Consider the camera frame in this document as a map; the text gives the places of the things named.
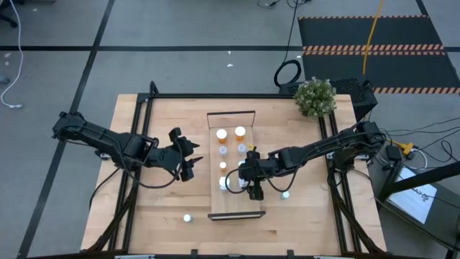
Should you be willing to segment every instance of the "floor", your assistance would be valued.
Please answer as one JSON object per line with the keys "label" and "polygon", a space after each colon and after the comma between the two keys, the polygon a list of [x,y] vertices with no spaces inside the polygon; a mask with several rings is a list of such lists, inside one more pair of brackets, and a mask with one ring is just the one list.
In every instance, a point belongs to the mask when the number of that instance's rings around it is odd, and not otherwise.
{"label": "floor", "polygon": [[[272,76],[283,51],[203,51],[196,46],[281,46],[287,42],[293,10],[284,1],[262,9],[256,0],[116,0],[100,46],[188,46],[180,51],[99,51],[87,81],[82,73],[90,56],[109,0],[28,1],[18,6],[22,44],[43,47],[24,51],[22,76],[6,95],[22,109],[0,107],[0,258],[15,258],[55,154],[51,127],[60,111],[68,111],[77,87],[84,88],[79,111],[87,120],[108,127],[116,96],[147,91],[154,80],[161,92],[276,93]],[[312,0],[298,16],[373,15],[378,0]],[[457,0],[423,0],[448,47],[460,46],[460,8]],[[384,15],[420,14],[416,0],[386,0]],[[3,14],[14,16],[11,9]],[[17,29],[0,22],[1,46],[17,45]],[[300,45],[295,23],[292,45]],[[299,52],[289,52],[296,58]],[[460,70],[460,53],[449,53]],[[19,66],[17,51],[0,51],[0,71],[13,78]],[[289,72],[280,76],[282,81]],[[415,128],[460,114],[458,95],[378,94],[372,119],[387,130]],[[442,125],[448,129],[458,122]],[[397,138],[418,145],[441,135]],[[454,154],[460,139],[448,138]],[[444,158],[439,145],[430,150]],[[429,161],[430,166],[438,165]],[[88,216],[100,160],[84,147],[67,146],[57,169],[28,256],[78,252]],[[371,167],[376,193],[385,174]],[[442,183],[459,192],[460,178]],[[388,250],[398,255],[443,258],[445,248],[385,211],[380,219]]]}

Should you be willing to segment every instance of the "warning tape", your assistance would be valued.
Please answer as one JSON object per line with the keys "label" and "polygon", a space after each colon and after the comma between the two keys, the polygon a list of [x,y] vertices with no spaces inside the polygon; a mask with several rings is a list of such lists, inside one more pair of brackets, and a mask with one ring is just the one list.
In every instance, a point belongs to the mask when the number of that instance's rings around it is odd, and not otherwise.
{"label": "warning tape", "polygon": [[[306,55],[364,55],[365,51],[305,51]],[[446,55],[444,51],[369,51],[368,55]]]}
{"label": "warning tape", "polygon": [[[374,16],[372,15],[366,15],[366,16],[325,16],[325,17],[298,17],[299,20],[302,19],[373,19]],[[379,16],[379,19],[381,18],[429,18],[428,15],[381,15]]]}
{"label": "warning tape", "polygon": [[377,87],[376,94],[460,94],[460,88],[456,87]]}
{"label": "warning tape", "polygon": [[[406,44],[406,45],[369,45],[371,51],[401,51],[401,50],[443,50],[441,44]],[[366,45],[314,45],[303,47],[306,51],[365,51]]]}

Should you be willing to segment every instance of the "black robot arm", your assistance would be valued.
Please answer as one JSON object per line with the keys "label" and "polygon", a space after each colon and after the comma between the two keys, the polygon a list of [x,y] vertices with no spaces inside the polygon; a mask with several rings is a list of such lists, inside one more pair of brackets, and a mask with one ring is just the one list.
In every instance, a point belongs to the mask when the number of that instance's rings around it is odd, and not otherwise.
{"label": "black robot arm", "polygon": [[188,181],[193,178],[193,164],[201,158],[188,161],[193,148],[199,145],[180,137],[179,128],[169,133],[172,145],[158,148],[158,139],[130,133],[116,133],[96,124],[87,122],[79,112],[60,113],[60,118],[52,128],[54,138],[60,141],[80,140],[94,147],[100,153],[110,155],[117,167],[133,171],[136,167],[163,168],[176,179]]}
{"label": "black robot arm", "polygon": [[263,200],[260,181],[296,173],[309,160],[329,153],[333,153],[331,166],[346,171],[353,166],[357,155],[374,155],[384,143],[385,136],[375,122],[360,122],[325,140],[304,147],[285,147],[270,152],[268,159],[260,159],[260,153],[251,150],[247,152],[245,163],[239,166],[239,178],[253,183],[247,186],[250,199]]}

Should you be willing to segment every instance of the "green plant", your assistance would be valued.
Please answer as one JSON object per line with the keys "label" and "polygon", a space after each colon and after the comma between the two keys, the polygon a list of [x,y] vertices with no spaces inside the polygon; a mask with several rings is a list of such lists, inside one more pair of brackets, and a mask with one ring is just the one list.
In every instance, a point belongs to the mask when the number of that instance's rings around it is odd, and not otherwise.
{"label": "green plant", "polygon": [[303,116],[318,118],[330,114],[336,108],[335,95],[336,89],[331,86],[329,79],[312,77],[299,85],[294,98]]}

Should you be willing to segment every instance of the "wooden table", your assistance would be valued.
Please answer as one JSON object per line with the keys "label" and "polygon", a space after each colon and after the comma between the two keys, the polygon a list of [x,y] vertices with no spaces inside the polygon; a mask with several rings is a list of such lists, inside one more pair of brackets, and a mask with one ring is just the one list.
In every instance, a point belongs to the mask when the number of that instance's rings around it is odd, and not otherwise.
{"label": "wooden table", "polygon": [[[136,97],[134,94],[119,96],[111,130],[130,131]],[[356,121],[350,97],[337,96],[336,101],[340,131]],[[138,132],[142,128],[144,110]],[[190,254],[190,250],[198,249],[203,255],[286,255],[286,250],[294,250],[296,255],[340,255],[323,157],[309,161],[299,170],[287,200],[282,201],[278,192],[262,183],[265,199],[261,209],[267,214],[261,219],[219,222],[208,219],[211,182],[206,113],[241,110],[256,111],[254,144],[262,158],[266,158],[269,151],[304,146],[321,139],[318,120],[301,116],[293,99],[154,99],[148,136],[158,137],[163,147],[170,145],[168,132],[180,127],[183,135],[201,145],[191,157],[203,156],[204,159],[195,165],[195,178],[189,182],[178,181],[160,190],[139,188],[130,253]],[[364,162],[356,162],[355,166],[367,173]],[[113,170],[111,161],[102,162],[98,183]],[[386,250],[371,183],[352,172],[348,178],[356,219],[375,243]],[[146,184],[160,185],[170,179],[171,175],[159,168],[142,169],[141,181]],[[119,173],[94,198],[82,248],[92,245],[111,221],[120,180]],[[286,176],[273,181],[284,188],[289,180],[290,176]],[[184,214],[192,215],[193,222],[184,222]],[[352,250],[345,218],[344,224],[348,249]],[[124,226],[122,222],[117,247],[121,247]]]}

